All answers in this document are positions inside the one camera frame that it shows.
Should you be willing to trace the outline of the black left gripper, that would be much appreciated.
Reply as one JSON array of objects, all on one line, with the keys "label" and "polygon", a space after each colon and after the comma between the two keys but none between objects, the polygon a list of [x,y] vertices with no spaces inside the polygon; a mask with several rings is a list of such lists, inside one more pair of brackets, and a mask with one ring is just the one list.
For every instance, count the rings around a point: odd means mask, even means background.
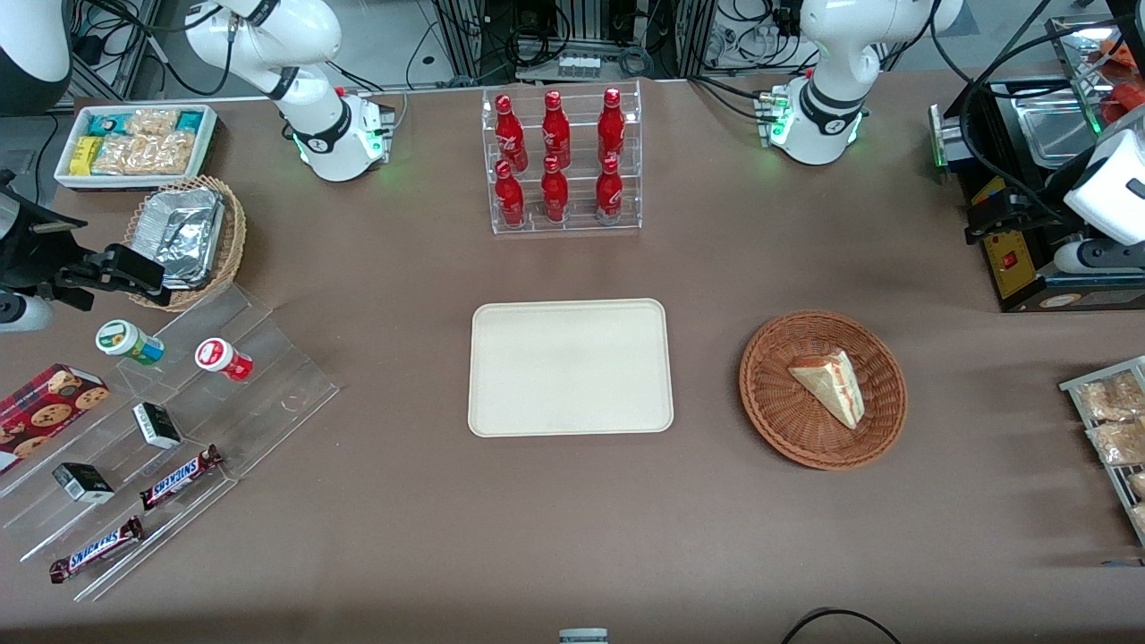
[{"label": "black left gripper", "polygon": [[1079,217],[1064,203],[1068,188],[1047,187],[1030,194],[1011,189],[1006,201],[978,201],[966,209],[966,244],[1002,233],[1042,231],[1051,243],[1079,231]]}]

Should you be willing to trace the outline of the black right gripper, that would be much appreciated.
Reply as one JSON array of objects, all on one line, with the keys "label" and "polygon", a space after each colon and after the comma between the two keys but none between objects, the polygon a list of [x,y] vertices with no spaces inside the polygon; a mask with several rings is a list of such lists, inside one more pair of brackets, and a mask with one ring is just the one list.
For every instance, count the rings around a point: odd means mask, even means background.
[{"label": "black right gripper", "polygon": [[58,215],[16,193],[3,195],[5,292],[55,294],[57,288],[95,288],[123,291],[160,309],[169,305],[172,291],[163,285],[165,269],[152,259],[120,243],[106,245],[106,276],[89,262],[72,231],[86,221]]}]

